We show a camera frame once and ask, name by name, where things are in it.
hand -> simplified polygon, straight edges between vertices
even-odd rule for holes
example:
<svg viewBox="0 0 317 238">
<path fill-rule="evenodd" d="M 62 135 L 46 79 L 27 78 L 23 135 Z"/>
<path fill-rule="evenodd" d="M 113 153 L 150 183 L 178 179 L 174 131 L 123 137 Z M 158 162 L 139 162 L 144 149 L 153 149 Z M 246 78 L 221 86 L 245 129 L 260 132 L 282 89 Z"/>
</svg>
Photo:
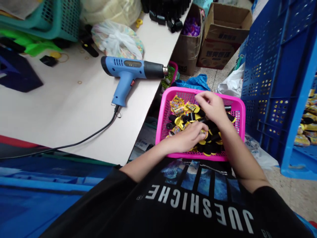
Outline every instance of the hand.
<svg viewBox="0 0 317 238">
<path fill-rule="evenodd" d="M 200 134 L 202 129 L 208 131 L 207 125 L 195 121 L 188 125 L 185 130 L 162 140 L 160 143 L 164 144 L 164 148 L 166 148 L 168 154 L 187 152 L 205 138 L 204 134 Z"/>
<path fill-rule="evenodd" d="M 230 121 L 228 119 L 223 100 L 216 94 L 204 91 L 197 94 L 195 99 L 206 113 L 206 116 L 218 127 Z"/>
</svg>

purple item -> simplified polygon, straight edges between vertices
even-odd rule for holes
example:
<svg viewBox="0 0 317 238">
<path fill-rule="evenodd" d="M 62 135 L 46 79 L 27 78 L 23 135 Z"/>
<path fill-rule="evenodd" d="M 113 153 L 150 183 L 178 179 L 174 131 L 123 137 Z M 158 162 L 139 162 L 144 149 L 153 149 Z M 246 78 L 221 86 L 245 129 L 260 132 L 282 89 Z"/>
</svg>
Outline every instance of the purple item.
<svg viewBox="0 0 317 238">
<path fill-rule="evenodd" d="M 182 35 L 199 36 L 200 26 L 198 25 L 199 19 L 195 17 L 187 17 L 184 22 L 184 27 L 181 32 Z"/>
</svg>

person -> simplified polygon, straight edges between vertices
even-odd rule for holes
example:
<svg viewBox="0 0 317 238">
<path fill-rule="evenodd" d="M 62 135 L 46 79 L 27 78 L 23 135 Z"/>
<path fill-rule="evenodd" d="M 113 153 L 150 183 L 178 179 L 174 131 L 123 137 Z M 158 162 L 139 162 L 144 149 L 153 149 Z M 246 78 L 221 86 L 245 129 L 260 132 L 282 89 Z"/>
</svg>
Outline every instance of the person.
<svg viewBox="0 0 317 238">
<path fill-rule="evenodd" d="M 229 162 L 165 158 L 204 139 L 207 126 L 194 122 L 115 167 L 41 237 L 313 237 L 268 182 L 222 99 L 208 91 L 195 99 L 220 129 Z"/>
</svg>

heat gun handle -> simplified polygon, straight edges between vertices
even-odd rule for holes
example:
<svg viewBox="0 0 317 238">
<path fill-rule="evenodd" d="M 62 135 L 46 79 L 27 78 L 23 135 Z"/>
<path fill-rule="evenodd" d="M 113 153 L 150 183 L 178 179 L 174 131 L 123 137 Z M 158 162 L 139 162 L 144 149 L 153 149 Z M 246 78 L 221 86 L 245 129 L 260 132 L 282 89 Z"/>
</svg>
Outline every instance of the heat gun handle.
<svg viewBox="0 0 317 238">
<path fill-rule="evenodd" d="M 127 71 L 120 72 L 119 77 L 120 80 L 113 96 L 112 103 L 125 107 L 125 99 L 132 88 L 134 78 L 133 74 Z"/>
</svg>

black t-shirt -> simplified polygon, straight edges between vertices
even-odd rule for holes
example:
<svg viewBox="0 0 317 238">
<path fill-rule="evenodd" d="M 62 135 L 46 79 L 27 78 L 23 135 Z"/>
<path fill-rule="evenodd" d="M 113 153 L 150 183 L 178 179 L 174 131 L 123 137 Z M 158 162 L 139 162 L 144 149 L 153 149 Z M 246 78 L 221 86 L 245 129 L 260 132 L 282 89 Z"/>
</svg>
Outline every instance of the black t-shirt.
<svg viewBox="0 0 317 238">
<path fill-rule="evenodd" d="M 313 237 L 268 186 L 226 162 L 165 158 L 139 184 L 114 168 L 41 237 Z"/>
</svg>

